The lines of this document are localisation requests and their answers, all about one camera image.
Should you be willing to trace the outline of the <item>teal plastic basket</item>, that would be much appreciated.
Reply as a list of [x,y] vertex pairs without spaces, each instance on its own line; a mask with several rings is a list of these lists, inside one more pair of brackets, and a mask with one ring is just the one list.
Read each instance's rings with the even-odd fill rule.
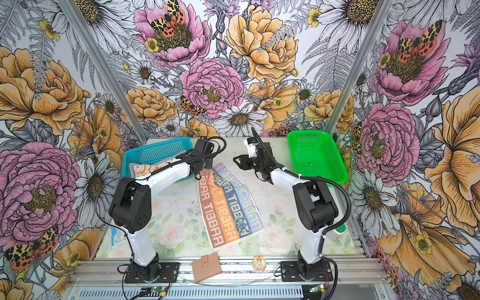
[[188,137],[162,139],[160,142],[127,150],[122,160],[122,177],[131,177],[130,163],[152,165],[193,148]]

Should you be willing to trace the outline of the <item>striped grey patterned towel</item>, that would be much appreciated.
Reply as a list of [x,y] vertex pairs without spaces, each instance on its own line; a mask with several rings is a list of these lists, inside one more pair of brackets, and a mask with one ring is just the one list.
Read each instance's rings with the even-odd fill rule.
[[197,182],[199,204],[210,245],[218,251],[266,231],[244,182],[219,162],[204,169]]

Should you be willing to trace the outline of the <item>orange patterned white towel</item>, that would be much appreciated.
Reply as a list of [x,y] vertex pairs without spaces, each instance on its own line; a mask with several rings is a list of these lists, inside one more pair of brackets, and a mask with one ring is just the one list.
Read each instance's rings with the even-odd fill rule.
[[150,175],[153,171],[156,171],[170,163],[175,159],[166,159],[164,161],[155,162],[151,164],[140,164],[131,162],[129,164],[129,170],[132,178],[140,178],[146,175]]

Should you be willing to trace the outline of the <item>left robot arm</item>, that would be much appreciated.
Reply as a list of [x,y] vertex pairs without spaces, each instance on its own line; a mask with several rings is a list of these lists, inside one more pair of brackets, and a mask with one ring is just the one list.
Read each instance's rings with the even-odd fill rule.
[[227,142],[222,137],[202,136],[189,149],[159,169],[144,176],[123,177],[114,193],[109,215],[124,230],[131,248],[130,273],[141,281],[153,282],[161,274],[159,255],[148,231],[152,216],[152,198],[167,187],[190,176],[200,178],[202,170],[213,167],[213,159]]

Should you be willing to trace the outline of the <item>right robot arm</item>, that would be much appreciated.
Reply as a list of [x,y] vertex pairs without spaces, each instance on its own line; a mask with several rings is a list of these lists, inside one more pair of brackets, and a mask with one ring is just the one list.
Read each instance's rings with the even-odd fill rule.
[[300,275],[310,280],[326,267],[323,246],[328,231],[333,230],[339,209],[329,186],[343,187],[323,177],[307,177],[290,171],[276,162],[270,145],[249,137],[244,140],[247,154],[233,161],[241,170],[253,170],[261,180],[293,193],[297,214],[305,228],[303,243],[297,257]]

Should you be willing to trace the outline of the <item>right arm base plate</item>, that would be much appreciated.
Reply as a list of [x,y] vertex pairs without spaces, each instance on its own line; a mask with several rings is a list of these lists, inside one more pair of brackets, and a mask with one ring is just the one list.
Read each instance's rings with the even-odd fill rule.
[[334,280],[330,263],[318,261],[304,264],[302,261],[281,261],[281,279],[283,282],[331,282]]

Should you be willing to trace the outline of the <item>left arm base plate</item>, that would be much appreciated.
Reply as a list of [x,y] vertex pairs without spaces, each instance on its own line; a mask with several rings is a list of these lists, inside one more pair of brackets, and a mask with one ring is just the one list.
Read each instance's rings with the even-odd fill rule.
[[159,262],[150,266],[140,266],[133,262],[124,281],[127,284],[175,283],[179,268],[178,262]]

